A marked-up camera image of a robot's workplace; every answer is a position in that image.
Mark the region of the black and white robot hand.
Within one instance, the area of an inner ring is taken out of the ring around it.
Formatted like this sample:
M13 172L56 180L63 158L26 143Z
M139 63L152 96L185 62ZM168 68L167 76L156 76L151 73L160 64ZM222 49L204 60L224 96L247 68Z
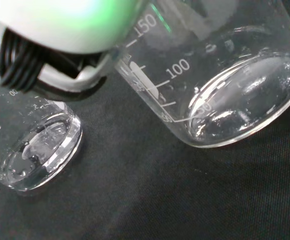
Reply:
M146 0L0 0L0 86L81 95L113 68Z

